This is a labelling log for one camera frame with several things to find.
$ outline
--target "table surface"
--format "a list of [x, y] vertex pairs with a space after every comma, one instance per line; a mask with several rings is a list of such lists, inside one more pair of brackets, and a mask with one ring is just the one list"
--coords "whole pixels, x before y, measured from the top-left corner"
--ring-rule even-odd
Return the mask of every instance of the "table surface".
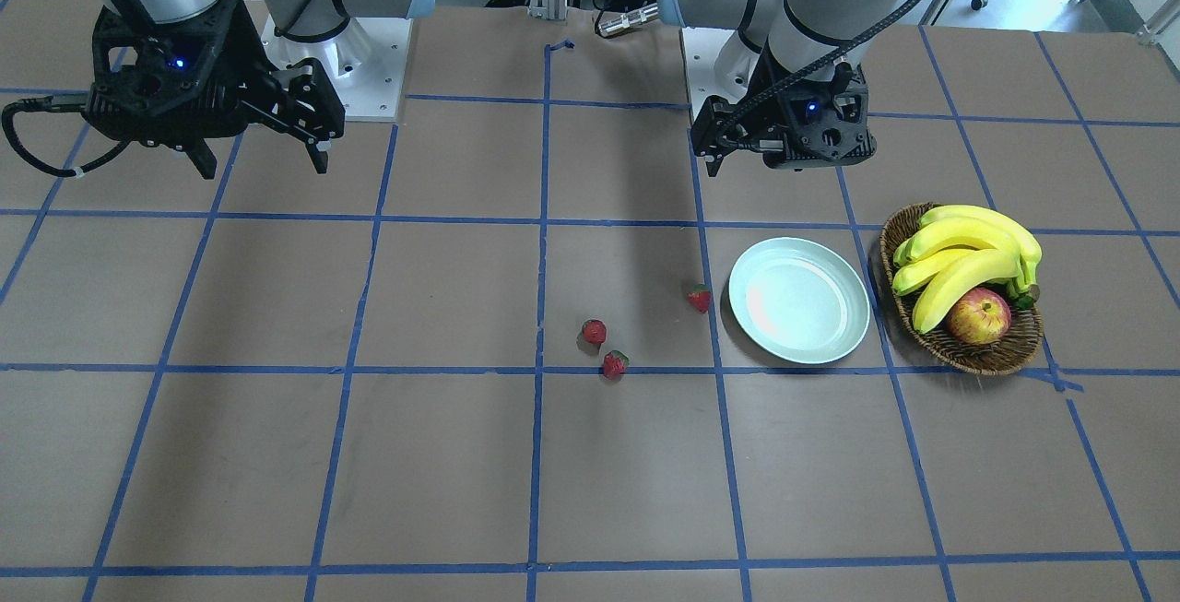
[[[0, 8], [7, 100], [88, 85], [96, 0]], [[677, 32], [590, 22], [439, 9], [404, 119], [349, 124], [322, 177], [257, 127], [211, 182], [139, 145], [84, 181], [0, 150], [0, 598], [1180, 600], [1180, 84], [1155, 48], [890, 27], [876, 157], [708, 178]], [[18, 125], [58, 162], [110, 145]], [[926, 199], [1040, 237], [1024, 371], [957, 373], [876, 306], [819, 367], [741, 332], [749, 246], [867, 277]]]

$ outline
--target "grid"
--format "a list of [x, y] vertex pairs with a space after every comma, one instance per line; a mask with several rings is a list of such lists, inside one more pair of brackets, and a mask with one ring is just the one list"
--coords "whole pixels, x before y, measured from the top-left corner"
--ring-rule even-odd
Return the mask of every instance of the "grid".
[[[0, 1], [0, 11], [7, 5], [8, 0]], [[959, 114], [956, 103], [952, 98], [951, 90], [948, 86], [946, 78], [943, 76], [943, 70], [935, 55], [935, 51], [931, 42], [926, 35], [926, 31], [920, 30], [920, 35], [923, 39], [923, 45], [926, 48], [927, 55], [930, 57], [931, 65], [935, 73], [938, 77], [939, 85], [945, 96], [948, 106], [950, 107], [951, 114], [914, 114], [914, 113], [877, 113], [877, 118], [913, 118], [913, 119], [932, 119], [932, 120], [953, 120], [957, 124], [959, 135], [962, 136], [962, 142], [969, 157], [971, 158], [972, 168], [978, 177], [979, 185], [982, 187], [983, 194], [985, 195], [989, 205], [995, 207], [995, 199], [992, 198], [991, 190], [989, 189], [986, 178], [981, 168], [979, 161], [976, 157], [976, 152], [972, 149], [972, 140], [969, 131], [964, 123], [968, 122], [991, 122], [991, 123], [1017, 123], [1017, 124], [1062, 124], [1063, 126], [1080, 126], [1092, 144], [1094, 152], [1097, 155], [1102, 168], [1109, 178], [1112, 187], [1117, 191], [1121, 205], [1126, 208], [1126, 212], [1129, 216], [1133, 228], [1132, 229], [1049, 229], [1040, 228], [1034, 229], [1034, 233], [1043, 236], [1117, 236], [1117, 237], [1133, 237], [1139, 240], [1146, 248], [1150, 260], [1159, 273], [1160, 279], [1167, 287], [1173, 302], [1178, 308], [1180, 308], [1180, 299], [1175, 290], [1175, 286], [1172, 282], [1167, 270], [1154, 249], [1153, 241], [1158, 238], [1175, 238], [1180, 237], [1180, 231], [1175, 229], [1146, 229], [1141, 227], [1138, 216], [1135, 215], [1133, 207], [1125, 195], [1125, 191], [1119, 185], [1113, 170], [1109, 166], [1108, 161], [1102, 152], [1099, 140], [1096, 140], [1092, 127], [1095, 126], [1127, 126], [1127, 127], [1180, 127], [1180, 122], [1178, 123], [1152, 123], [1152, 122], [1117, 122], [1117, 120], [1088, 120], [1082, 116], [1081, 109], [1074, 100], [1070, 93], [1069, 86], [1067, 86], [1064, 78], [1062, 78], [1057, 65], [1054, 63], [1054, 57], [1050, 54], [1049, 48], [1045, 47], [1044, 40], [1041, 35], [1037, 35], [1037, 44], [1043, 52], [1045, 61], [1053, 70], [1054, 76], [1070, 103], [1070, 106], [1075, 111], [1076, 119], [1028, 119], [1028, 118], [998, 118], [998, 116], [962, 116]], [[694, 158], [687, 158], [691, 166], [691, 179], [693, 190], [695, 195], [695, 221], [649, 221], [649, 220], [562, 220], [549, 217], [549, 159], [550, 159], [550, 123], [551, 112], [553, 107], [670, 107], [671, 110], [684, 110], [681, 103], [598, 103], [598, 102], [582, 102], [582, 100], [563, 100], [553, 99], [551, 97], [552, 86], [552, 55], [556, 52], [564, 51], [577, 51], [571, 40], [564, 40], [559, 44], [545, 44], [543, 48], [543, 65], [544, 65], [544, 97], [539, 99], [532, 98], [493, 98], [493, 97], [459, 97], [459, 94], [408, 94], [411, 99], [421, 100], [440, 100], [440, 102], [478, 102], [478, 103], [527, 103], [529, 105], [540, 105], [543, 111], [543, 135], [542, 135], [542, 148], [540, 148], [540, 212], [537, 218], [487, 218], [487, 217], [426, 217], [426, 216], [396, 216], [387, 215], [384, 212], [385, 199], [387, 195], [387, 188], [389, 185], [391, 175], [395, 165], [395, 151], [398, 140], [398, 129], [394, 127], [393, 132], [388, 139], [388, 150], [385, 162], [385, 169], [382, 174], [381, 189], [379, 191], [376, 208], [372, 216], [362, 215], [313, 215], [313, 214], [249, 214], [249, 212], [223, 212], [221, 210], [222, 198], [225, 194], [228, 183], [234, 172], [235, 162], [237, 159], [237, 153], [242, 144], [242, 138], [238, 138], [234, 143], [234, 148], [227, 165], [224, 165], [221, 181], [214, 202], [209, 211], [206, 212], [194, 212], [194, 211], [100, 211], [100, 210], [51, 210], [51, 205], [61, 188], [61, 179], [54, 182], [53, 187], [48, 191], [44, 203], [38, 209], [4, 209], [0, 210], [0, 215], [4, 216], [34, 216], [34, 223], [30, 229], [26, 241], [18, 254], [15, 262], [11, 270], [8, 271], [2, 287], [0, 287], [0, 305], [4, 303], [6, 296], [8, 296], [9, 290], [12, 290], [13, 283], [17, 281], [20, 273], [21, 266], [25, 259], [28, 256], [30, 250], [34, 247], [38, 238], [38, 233], [44, 224], [44, 221], [51, 217], [65, 217], [65, 218], [85, 218], [85, 217], [116, 217], [116, 218], [188, 218], [188, 220], [203, 220], [204, 228], [201, 236], [199, 244], [192, 257], [191, 266], [188, 271], [186, 280], [184, 282], [183, 290], [181, 292], [179, 301], [176, 306], [171, 326], [168, 331], [163, 351], [159, 355], [157, 364], [72, 364], [70, 361], [60, 364], [41, 364], [41, 362], [22, 362], [19, 360], [12, 361], [0, 361], [0, 371], [38, 371], [38, 372], [58, 372], [58, 371], [77, 371], [77, 372], [122, 372], [122, 373], [150, 373], [152, 374], [151, 387], [148, 393], [146, 400], [144, 401], [143, 411], [139, 417], [139, 421], [135, 432], [131, 450], [126, 457], [125, 469], [118, 485], [118, 491], [114, 496], [113, 504], [111, 506], [110, 517], [106, 523], [106, 528], [103, 532], [101, 541], [97, 554], [94, 555], [94, 561], [91, 567], [33, 567], [33, 568], [0, 568], [0, 577], [7, 578], [22, 578], [22, 577], [85, 577], [86, 585], [83, 595], [83, 601], [90, 601], [93, 595], [96, 587], [100, 578], [104, 577], [140, 577], [140, 576], [299, 576], [306, 577], [306, 595], [304, 600], [315, 600], [317, 580], [321, 576], [328, 575], [374, 575], [374, 574], [401, 574], [401, 575], [431, 575], [431, 574], [523, 574], [526, 576], [527, 588], [526, 588], [526, 600], [532, 602], [537, 598], [537, 580], [540, 572], [591, 572], [591, 571], [651, 571], [651, 570], [735, 570], [741, 581], [741, 595], [747, 602], [754, 598], [753, 588], [750, 584], [750, 571], [753, 570], [774, 570], [774, 569], [818, 569], [818, 568], [880, 568], [880, 567], [912, 567], [912, 565], [936, 565], [939, 569], [943, 585], [948, 600], [956, 600], [956, 590], [951, 575], [951, 565], [962, 564], [995, 564], [995, 563], [1037, 563], [1037, 562], [1117, 562], [1127, 563], [1132, 569], [1135, 582], [1139, 587], [1139, 591], [1143, 600], [1150, 600], [1150, 590], [1148, 590], [1147, 582], [1142, 576], [1140, 563], [1147, 561], [1180, 561], [1180, 550], [1176, 551], [1139, 551], [1135, 550], [1129, 538], [1127, 537], [1127, 531], [1120, 518], [1117, 508], [1115, 506], [1112, 492], [1106, 483], [1103, 472], [1100, 467], [1097, 458], [1088, 437], [1088, 432], [1083, 425], [1082, 414], [1075, 404], [1075, 399], [1071, 395], [1064, 395], [1064, 408], [1068, 411], [1070, 420], [1077, 433], [1077, 441], [1083, 450], [1086, 458], [1092, 467], [1095, 483], [1097, 484], [1103, 500], [1106, 503], [1107, 510], [1110, 515], [1110, 521], [1119, 535], [1122, 549], [1120, 551], [1076, 551], [1076, 552], [995, 552], [995, 554], [948, 554], [946, 549], [943, 547], [940, 538], [939, 523], [937, 518], [937, 511], [935, 502], [931, 498], [930, 490], [926, 484], [926, 476], [923, 467], [922, 457], [918, 447], [918, 438], [914, 434], [914, 428], [911, 425], [910, 410], [906, 403], [906, 395], [903, 391], [902, 378], [906, 375], [923, 375], [931, 373], [952, 373], [952, 369], [940, 366], [905, 366], [905, 364], [897, 364], [893, 360], [891, 348], [889, 346], [889, 338], [886, 334], [885, 319], [880, 310], [877, 308], [876, 301], [873, 302], [873, 315], [874, 323], [877, 326], [877, 332], [880, 336], [881, 353], [885, 359], [884, 367], [843, 367], [840, 369], [830, 369], [824, 367], [814, 368], [765, 368], [765, 367], [736, 367], [726, 366], [722, 364], [720, 334], [719, 334], [719, 314], [716, 307], [712, 308], [708, 313], [709, 318], [709, 335], [712, 341], [712, 359], [713, 365], [703, 367], [635, 367], [630, 372], [636, 375], [662, 375], [662, 374], [699, 374], [699, 375], [712, 375], [716, 382], [716, 395], [717, 405], [720, 408], [720, 424], [721, 424], [721, 438], [725, 451], [725, 463], [726, 463], [726, 477], [729, 489], [730, 506], [734, 523], [735, 534], [735, 549], [736, 558], [725, 558], [725, 560], [700, 560], [700, 561], [573, 561], [563, 563], [544, 563], [539, 562], [538, 557], [538, 524], [539, 524], [539, 505], [540, 505], [540, 470], [544, 464], [544, 457], [542, 451], [542, 413], [543, 413], [543, 393], [544, 393], [544, 380], [546, 375], [584, 375], [595, 374], [597, 368], [595, 367], [581, 367], [581, 366], [550, 366], [545, 364], [544, 359], [544, 341], [545, 341], [545, 279], [546, 279], [546, 237], [550, 228], [559, 227], [682, 227], [682, 228], [695, 228], [697, 231], [701, 250], [701, 266], [703, 270], [703, 277], [706, 283], [709, 286], [714, 284], [714, 277], [710, 274], [709, 263], [709, 250], [708, 250], [708, 231], [709, 229], [742, 229], [742, 228], [758, 228], [758, 229], [834, 229], [834, 231], [847, 231], [852, 235], [856, 243], [857, 254], [861, 270], [864, 270], [865, 276], [871, 275], [870, 273], [870, 257], [867, 249], [865, 248], [861, 234], [873, 233], [880, 229], [877, 224], [865, 224], [857, 220], [856, 210], [853, 207], [853, 198], [848, 189], [845, 172], [843, 169], [837, 169], [840, 191], [844, 197], [844, 207], [847, 214], [846, 224], [820, 224], [820, 223], [808, 223], [808, 221], [781, 221], [781, 223], [765, 223], [763, 221], [709, 221], [706, 218], [706, 209], [702, 198], [701, 178], [699, 175], [697, 163]], [[5, 94], [21, 94], [30, 92], [24, 89], [0, 89], [0, 92]], [[84, 129], [70, 152], [70, 161], [72, 162], [79, 150], [83, 148], [84, 140], [86, 139], [88, 130]], [[367, 271], [365, 275], [365, 283], [361, 290], [360, 300], [355, 307], [355, 316], [353, 320], [352, 336], [348, 346], [348, 354], [343, 366], [225, 366], [224, 364], [170, 364], [170, 354], [172, 351], [173, 342], [176, 341], [177, 332], [181, 326], [182, 316], [184, 315], [185, 308], [188, 307], [189, 297], [192, 292], [194, 283], [196, 281], [198, 269], [204, 257], [204, 253], [212, 231], [214, 224], [219, 220], [288, 220], [288, 221], [361, 221], [361, 223], [371, 223], [372, 225], [372, 244], [369, 249], [369, 259]], [[373, 279], [373, 269], [378, 254], [378, 244], [381, 236], [382, 224], [394, 223], [395, 221], [405, 221], [405, 223], [439, 223], [439, 224], [498, 224], [498, 225], [532, 225], [539, 229], [539, 266], [537, 269], [538, 275], [538, 290], [537, 290], [537, 341], [536, 341], [536, 361], [532, 367], [422, 367], [422, 366], [363, 366], [358, 364], [358, 347], [361, 340], [362, 325], [365, 322], [365, 313], [368, 300], [368, 289]], [[1169, 368], [1101, 368], [1101, 367], [1061, 367], [1055, 361], [1050, 345], [1045, 341], [1044, 354], [1048, 361], [1044, 367], [1031, 367], [1021, 372], [1022, 377], [1035, 379], [1045, 384], [1053, 385], [1058, 392], [1073, 391], [1073, 392], [1084, 392], [1083, 385], [1069, 380], [1069, 378], [1084, 378], [1084, 377], [1096, 377], [1096, 375], [1126, 375], [1126, 377], [1162, 377], [1162, 378], [1175, 378], [1180, 377], [1180, 369]], [[837, 558], [752, 558], [747, 554], [746, 549], [746, 537], [743, 526], [743, 515], [741, 508], [741, 499], [739, 497], [738, 490], [738, 475], [735, 471], [734, 463], [734, 451], [730, 436], [730, 424], [729, 424], [729, 410], [727, 401], [727, 377], [739, 377], [739, 375], [752, 375], [752, 374], [791, 374], [791, 375], [808, 375], [808, 374], [827, 374], [827, 373], [843, 373], [843, 374], [866, 374], [866, 375], [889, 375], [893, 388], [893, 397], [897, 401], [897, 410], [900, 415], [902, 425], [905, 432], [906, 444], [909, 446], [913, 473], [917, 479], [919, 492], [922, 495], [922, 502], [926, 515], [926, 521], [929, 523], [929, 530], [935, 547], [935, 555], [932, 556], [881, 556], [881, 557], [837, 557]], [[340, 394], [339, 413], [336, 419], [336, 426], [334, 431], [334, 438], [330, 451], [330, 459], [328, 464], [327, 478], [323, 485], [323, 496], [321, 502], [321, 509], [316, 523], [315, 542], [313, 548], [313, 556], [307, 564], [290, 564], [290, 565], [267, 565], [267, 567], [231, 567], [231, 565], [177, 565], [177, 567], [116, 567], [106, 564], [106, 556], [111, 544], [111, 538], [114, 532], [116, 525], [120, 517], [123, 500], [127, 492], [127, 486], [135, 473], [135, 467], [137, 458], [139, 454], [139, 447], [143, 444], [144, 434], [146, 432], [155, 400], [160, 387], [160, 382], [165, 374], [171, 373], [209, 373], [209, 374], [227, 374], [227, 373], [249, 373], [249, 374], [327, 374], [327, 375], [341, 375], [342, 386]], [[345, 430], [348, 421], [349, 413], [349, 399], [352, 392], [352, 381], [356, 375], [366, 374], [481, 374], [481, 373], [496, 373], [496, 374], [509, 374], [509, 375], [520, 375], [520, 377], [532, 377], [533, 378], [533, 415], [532, 415], [532, 454], [531, 454], [531, 482], [530, 482], [530, 508], [529, 508], [529, 548], [527, 548], [527, 561], [526, 562], [514, 562], [514, 563], [388, 563], [388, 564], [326, 564], [322, 563], [323, 545], [324, 539], [330, 530], [329, 525], [329, 513], [333, 504], [333, 493], [336, 484], [336, 475], [340, 464], [340, 454], [345, 437]]]

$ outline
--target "fruit basket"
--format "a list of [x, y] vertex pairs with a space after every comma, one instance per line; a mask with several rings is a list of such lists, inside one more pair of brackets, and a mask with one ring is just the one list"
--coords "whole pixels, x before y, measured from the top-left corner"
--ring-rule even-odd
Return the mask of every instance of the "fruit basket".
[[[893, 253], [906, 238], [918, 231], [918, 218], [936, 203], [919, 203], [903, 208], [893, 214], [880, 236], [880, 262], [885, 269], [886, 289], [893, 284]], [[951, 367], [985, 377], [1003, 377], [1018, 372], [1032, 360], [1041, 339], [1044, 336], [1044, 323], [1036, 306], [1029, 309], [1012, 308], [1012, 323], [999, 341], [990, 345], [969, 345], [957, 340], [939, 323], [926, 334], [918, 334], [913, 328], [913, 306], [918, 302], [918, 292], [898, 296], [892, 290], [898, 313], [905, 329], [930, 353]]]

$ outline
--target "plate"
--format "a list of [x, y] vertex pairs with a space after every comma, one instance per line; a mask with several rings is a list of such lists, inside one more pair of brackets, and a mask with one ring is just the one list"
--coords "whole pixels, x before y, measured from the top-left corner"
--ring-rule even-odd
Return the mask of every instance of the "plate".
[[839, 360], [868, 331], [868, 293], [839, 254], [802, 238], [746, 250], [729, 274], [729, 306], [766, 351], [802, 364]]

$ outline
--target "basket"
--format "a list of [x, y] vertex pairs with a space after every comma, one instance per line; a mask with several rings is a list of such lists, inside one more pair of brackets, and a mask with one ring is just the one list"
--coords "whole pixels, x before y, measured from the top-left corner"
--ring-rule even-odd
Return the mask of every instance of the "basket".
[[1044, 323], [1035, 306], [1029, 309], [1012, 308], [1012, 323], [999, 341], [982, 346], [969, 345], [956, 339], [942, 323], [926, 334], [918, 334], [913, 329], [913, 306], [917, 305], [920, 292], [899, 296], [890, 289], [893, 286], [893, 253], [918, 231], [918, 220], [937, 205], [939, 204], [913, 204], [885, 221], [880, 237], [885, 290], [893, 296], [905, 329], [935, 358], [971, 374], [1003, 377], [1018, 372], [1036, 355], [1044, 336]]

